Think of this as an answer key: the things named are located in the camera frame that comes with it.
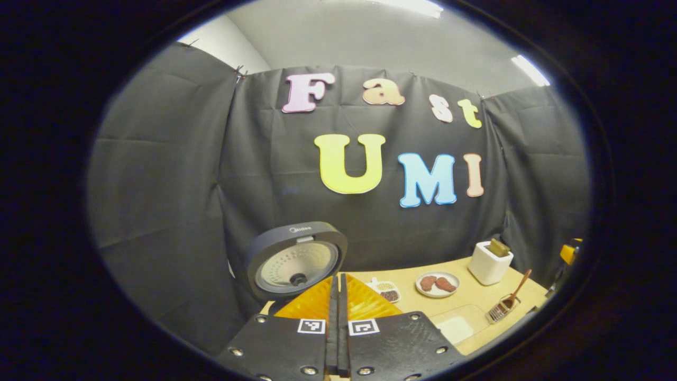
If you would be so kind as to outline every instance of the small tray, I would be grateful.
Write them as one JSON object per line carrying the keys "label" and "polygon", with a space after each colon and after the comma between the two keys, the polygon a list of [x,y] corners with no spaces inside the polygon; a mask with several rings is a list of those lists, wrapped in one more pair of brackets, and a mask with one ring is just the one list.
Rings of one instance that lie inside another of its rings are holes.
{"label": "small tray", "polygon": [[[444,291],[443,289],[437,288],[436,285],[433,285],[433,288],[430,291],[423,291],[423,288],[421,288],[421,284],[420,284],[421,279],[423,279],[424,277],[427,277],[429,275],[432,275],[432,276],[437,277],[437,278],[441,278],[441,277],[446,278],[449,281],[449,283],[456,286],[456,289],[452,292],[447,292],[447,291]],[[431,298],[446,298],[447,296],[451,296],[458,291],[458,288],[460,286],[461,286],[461,280],[459,278],[457,278],[456,275],[452,275],[452,274],[446,273],[444,271],[429,271],[427,273],[419,275],[418,278],[416,278],[416,289],[418,290],[418,292],[422,293],[425,296],[429,296]]]}
{"label": "small tray", "polygon": [[[399,302],[400,295],[399,295],[399,289],[393,282],[388,282],[388,281],[377,281],[376,278],[372,278],[371,283],[367,283],[367,286],[369,288],[373,289],[378,293],[378,295],[381,295],[383,298],[388,300],[390,303],[397,303]],[[385,295],[386,293],[392,293],[395,292],[394,294],[389,294],[391,296],[391,299],[388,299],[388,295]]]}

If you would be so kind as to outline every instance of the black fabric backdrop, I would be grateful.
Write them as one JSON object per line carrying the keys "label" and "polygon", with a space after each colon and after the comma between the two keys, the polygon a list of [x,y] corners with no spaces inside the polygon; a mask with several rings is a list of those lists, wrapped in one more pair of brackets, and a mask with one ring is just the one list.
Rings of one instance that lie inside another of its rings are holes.
{"label": "black fabric backdrop", "polygon": [[[333,73],[336,83],[310,113],[285,114],[291,74]],[[400,106],[370,105],[362,83],[396,82]],[[428,97],[443,96],[444,123]],[[469,126],[457,101],[480,109]],[[346,169],[366,169],[361,134],[381,134],[383,178],[370,192],[341,195],[320,178],[322,134],[344,134]],[[232,68],[176,43],[111,102],[95,142],[88,189],[102,258],[151,319],[212,356],[257,311],[243,286],[242,256],[264,231],[326,221],[349,239],[343,270],[384,270],[469,256],[476,242],[500,237],[512,265],[533,268],[548,287],[558,253],[582,237],[589,179],[577,123],[550,88],[480,99],[412,73],[333,66],[257,73],[236,82]],[[454,156],[457,201],[402,208],[402,153],[432,169]],[[463,155],[482,157],[484,195],[470,198]],[[228,272],[230,261],[237,279]]]}

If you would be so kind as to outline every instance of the ceiling light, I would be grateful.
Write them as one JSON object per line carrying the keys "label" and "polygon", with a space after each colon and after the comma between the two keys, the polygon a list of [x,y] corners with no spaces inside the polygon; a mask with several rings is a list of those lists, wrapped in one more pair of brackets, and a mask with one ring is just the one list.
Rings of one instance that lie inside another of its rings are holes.
{"label": "ceiling light", "polygon": [[521,54],[511,59],[532,81],[539,86],[550,86],[550,82],[541,74],[540,71]]}
{"label": "ceiling light", "polygon": [[393,5],[419,14],[439,18],[443,9],[439,5],[427,0],[369,0],[373,3]]}

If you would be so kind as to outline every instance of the screw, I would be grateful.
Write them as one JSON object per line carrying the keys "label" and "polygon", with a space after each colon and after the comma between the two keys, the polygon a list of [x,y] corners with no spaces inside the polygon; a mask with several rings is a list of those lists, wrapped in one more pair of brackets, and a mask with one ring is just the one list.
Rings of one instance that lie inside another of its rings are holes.
{"label": "screw", "polygon": [[313,375],[313,374],[317,374],[318,370],[314,367],[302,367],[301,373]]}
{"label": "screw", "polygon": [[237,348],[228,348],[228,351],[230,351],[233,355],[235,355],[237,357],[241,357],[242,355],[244,355],[244,352],[242,352],[241,350],[239,350]]}
{"label": "screw", "polygon": [[374,368],[372,367],[361,367],[357,370],[357,374],[361,376],[366,376],[368,374],[374,373]]}

